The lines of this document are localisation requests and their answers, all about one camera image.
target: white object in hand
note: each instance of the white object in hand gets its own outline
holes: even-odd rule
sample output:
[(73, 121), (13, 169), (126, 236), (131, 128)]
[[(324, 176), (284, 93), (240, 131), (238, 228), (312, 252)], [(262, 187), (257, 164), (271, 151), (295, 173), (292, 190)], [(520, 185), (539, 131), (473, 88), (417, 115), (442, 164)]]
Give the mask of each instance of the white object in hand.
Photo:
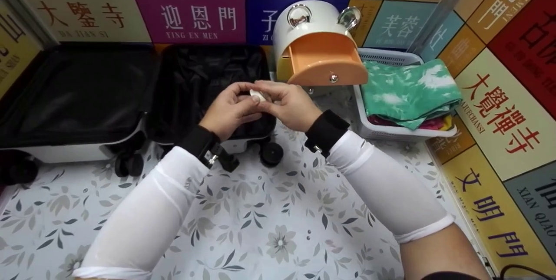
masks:
[(258, 91), (256, 91), (256, 90), (252, 90), (252, 89), (249, 90), (249, 94), (250, 94), (251, 96), (258, 96), (258, 98), (259, 98), (261, 101), (268, 101), (268, 100), (265, 98), (265, 96), (263, 96), (262, 93), (260, 93), (260, 92), (258, 92)]

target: black wrist cuff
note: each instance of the black wrist cuff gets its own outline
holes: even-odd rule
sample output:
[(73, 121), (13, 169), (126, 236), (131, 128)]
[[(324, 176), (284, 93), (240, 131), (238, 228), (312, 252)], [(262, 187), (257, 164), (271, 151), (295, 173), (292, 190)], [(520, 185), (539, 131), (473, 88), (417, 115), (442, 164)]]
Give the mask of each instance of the black wrist cuff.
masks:
[(185, 138), (175, 145), (185, 149), (189, 153), (193, 154), (194, 157), (203, 161), (201, 158), (205, 157), (205, 153), (208, 150), (211, 150), (212, 147), (219, 142), (220, 139), (215, 133), (197, 125), (191, 129)]
[(312, 124), (311, 128), (305, 133), (307, 141), (305, 146), (315, 152), (318, 147), (324, 157), (328, 157), (330, 150), (348, 131), (349, 123), (331, 110), (326, 110)]
[(212, 155), (217, 156), (222, 168), (229, 173), (234, 171), (239, 165), (238, 159), (228, 154), (220, 145), (220, 138), (215, 133), (199, 125), (193, 127), (189, 134), (175, 145), (191, 153), (209, 169), (212, 167), (212, 163), (205, 157), (209, 151)]

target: flower pattern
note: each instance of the flower pattern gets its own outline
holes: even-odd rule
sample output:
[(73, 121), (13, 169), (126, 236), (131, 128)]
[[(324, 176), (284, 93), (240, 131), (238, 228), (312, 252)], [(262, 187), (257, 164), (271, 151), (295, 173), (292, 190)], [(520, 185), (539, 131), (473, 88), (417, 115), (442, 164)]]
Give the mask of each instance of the flower pattern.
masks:
[(267, 246), (270, 248), (266, 251), (272, 258), (276, 258), (278, 264), (285, 260), (290, 261), (290, 254), (294, 254), (295, 249), (298, 247), (293, 238), (295, 237), (294, 231), (288, 231), (285, 225), (276, 226), (276, 233), (268, 234)]
[[(322, 108), (349, 115), (353, 102), (336, 90)], [(238, 154), (226, 173), (215, 165), (191, 211), (153, 271), (157, 280), (399, 280), (399, 247), (349, 182), (305, 136), (278, 122), (284, 158), (263, 167), (258, 147)], [(467, 226), (424, 143), (375, 142)], [(148, 173), (161, 149), (145, 149)], [(71, 279), (113, 210), (143, 177), (114, 177), (113, 162), (44, 165), (29, 186), (6, 188), (0, 205), (0, 280)]]
[(89, 247), (90, 246), (79, 246), (77, 253), (68, 254), (64, 264), (60, 265), (60, 269), (62, 271), (56, 275), (56, 280), (66, 280), (67, 278), (70, 278), (73, 271), (81, 266), (83, 258), (85, 258), (85, 254), (87, 254)]

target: white plastic basket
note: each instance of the white plastic basket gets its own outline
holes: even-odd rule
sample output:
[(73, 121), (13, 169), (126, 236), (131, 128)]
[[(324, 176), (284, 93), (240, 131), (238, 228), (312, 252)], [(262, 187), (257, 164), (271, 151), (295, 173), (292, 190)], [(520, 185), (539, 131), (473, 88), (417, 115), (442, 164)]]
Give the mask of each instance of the white plastic basket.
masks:
[[(379, 49), (358, 49), (359, 56), (363, 62), (374, 61), (391, 66), (421, 65), (423, 59), (417, 54), (399, 51), (379, 50)], [(448, 131), (416, 129), (410, 130), (405, 127), (379, 126), (373, 125), (367, 120), (367, 113), (363, 104), (360, 86), (353, 86), (355, 101), (357, 105), (357, 119), (354, 120), (354, 131), (363, 138), (367, 139), (390, 139), (403, 141), (422, 141), (437, 136), (451, 137), (457, 133), (454, 125)]]

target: green cloth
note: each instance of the green cloth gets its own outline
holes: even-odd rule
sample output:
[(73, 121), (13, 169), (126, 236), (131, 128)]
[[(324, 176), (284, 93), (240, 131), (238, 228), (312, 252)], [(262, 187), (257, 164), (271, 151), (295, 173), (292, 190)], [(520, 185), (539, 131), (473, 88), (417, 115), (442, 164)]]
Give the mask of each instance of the green cloth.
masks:
[(361, 85), (367, 116), (377, 115), (411, 130), (425, 120), (450, 113), (461, 92), (442, 60), (423, 65), (363, 63), (369, 81)]

